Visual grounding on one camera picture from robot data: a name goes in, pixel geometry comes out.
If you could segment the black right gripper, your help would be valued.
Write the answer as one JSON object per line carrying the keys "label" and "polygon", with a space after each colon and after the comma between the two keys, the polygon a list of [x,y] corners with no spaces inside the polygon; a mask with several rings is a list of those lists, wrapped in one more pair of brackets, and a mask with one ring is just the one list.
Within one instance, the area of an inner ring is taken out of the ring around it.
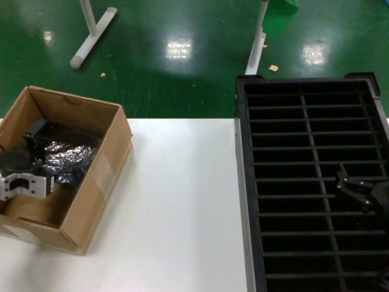
{"label": "black right gripper", "polygon": [[376,184],[350,178],[342,163],[338,163],[335,196],[357,204],[363,212],[376,215],[388,213],[388,183]]}

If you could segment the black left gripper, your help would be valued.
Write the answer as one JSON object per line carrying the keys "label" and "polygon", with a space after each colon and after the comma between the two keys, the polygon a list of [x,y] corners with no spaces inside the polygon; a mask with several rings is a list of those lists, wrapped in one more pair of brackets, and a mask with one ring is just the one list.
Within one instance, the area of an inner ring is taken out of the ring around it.
{"label": "black left gripper", "polygon": [[1,176],[13,173],[30,173],[32,164],[45,164],[46,146],[60,124],[39,119],[23,134],[27,148],[14,148],[1,152]]}

